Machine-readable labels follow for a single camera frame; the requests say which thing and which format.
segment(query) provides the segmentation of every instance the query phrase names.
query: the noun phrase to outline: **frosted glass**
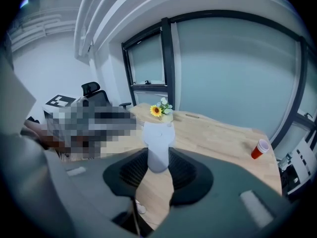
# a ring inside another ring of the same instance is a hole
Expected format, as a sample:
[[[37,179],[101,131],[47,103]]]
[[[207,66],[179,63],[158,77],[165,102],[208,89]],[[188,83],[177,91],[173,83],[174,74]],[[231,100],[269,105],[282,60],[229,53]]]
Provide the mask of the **frosted glass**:
[[[164,92],[151,92],[151,91],[135,91],[134,92],[136,103],[148,103],[150,105],[156,105],[160,102],[162,97],[165,97],[167,100],[167,93]]]
[[[311,60],[308,60],[306,85],[299,108],[311,116],[317,110],[317,67]]]
[[[277,158],[283,159],[287,153],[293,151],[299,144],[302,138],[309,130],[292,124],[282,141],[274,149],[274,154]]]
[[[133,81],[165,84],[160,35],[150,37],[129,50]]]
[[[178,23],[177,30],[179,109],[257,128],[271,138],[293,89],[295,41],[240,19],[194,19]]]

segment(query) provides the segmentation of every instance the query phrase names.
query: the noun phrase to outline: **vase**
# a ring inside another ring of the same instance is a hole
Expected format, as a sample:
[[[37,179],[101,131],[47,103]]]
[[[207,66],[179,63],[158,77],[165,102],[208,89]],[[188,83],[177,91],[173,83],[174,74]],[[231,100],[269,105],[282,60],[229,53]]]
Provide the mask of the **vase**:
[[[162,114],[159,119],[164,123],[169,123],[169,122],[173,121],[173,113],[170,113],[167,115]]]

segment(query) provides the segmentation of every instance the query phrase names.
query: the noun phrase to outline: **red plastic cup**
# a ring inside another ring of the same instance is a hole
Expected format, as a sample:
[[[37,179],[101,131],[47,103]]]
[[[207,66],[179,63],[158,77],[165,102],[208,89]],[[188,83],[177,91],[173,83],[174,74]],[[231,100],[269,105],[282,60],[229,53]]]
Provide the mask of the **red plastic cup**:
[[[253,159],[257,159],[263,153],[267,153],[268,150],[269,150],[269,143],[267,143],[264,139],[260,139],[258,141],[257,146],[252,151],[251,157]]]

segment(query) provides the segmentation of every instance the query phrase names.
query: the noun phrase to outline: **yellow flower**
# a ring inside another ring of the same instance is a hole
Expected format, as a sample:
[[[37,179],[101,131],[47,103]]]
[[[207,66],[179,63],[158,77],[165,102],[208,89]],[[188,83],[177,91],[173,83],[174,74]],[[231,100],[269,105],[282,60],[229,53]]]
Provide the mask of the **yellow flower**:
[[[161,108],[157,107],[156,105],[151,106],[150,111],[151,114],[155,117],[160,117],[162,115]]]

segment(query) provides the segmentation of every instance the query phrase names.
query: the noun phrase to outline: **table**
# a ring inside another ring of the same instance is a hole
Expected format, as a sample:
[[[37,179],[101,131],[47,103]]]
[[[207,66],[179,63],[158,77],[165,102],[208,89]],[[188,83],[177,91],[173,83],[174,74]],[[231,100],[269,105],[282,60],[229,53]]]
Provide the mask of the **table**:
[[[142,125],[145,121],[160,122],[150,114],[149,104],[138,104],[130,109],[139,121],[139,130],[129,136],[121,136],[111,142],[102,143],[101,157],[125,151],[135,152],[145,147],[142,141]],[[274,152],[254,160],[251,152],[259,139],[268,141],[267,136],[251,128],[241,128],[224,124],[203,115],[175,111],[175,148],[185,149],[220,160],[237,164],[258,177],[280,195],[282,194],[280,175]],[[149,169],[136,192],[136,199],[146,207],[141,217],[153,228],[169,213],[169,200],[173,194],[172,178],[168,170],[154,174]]]

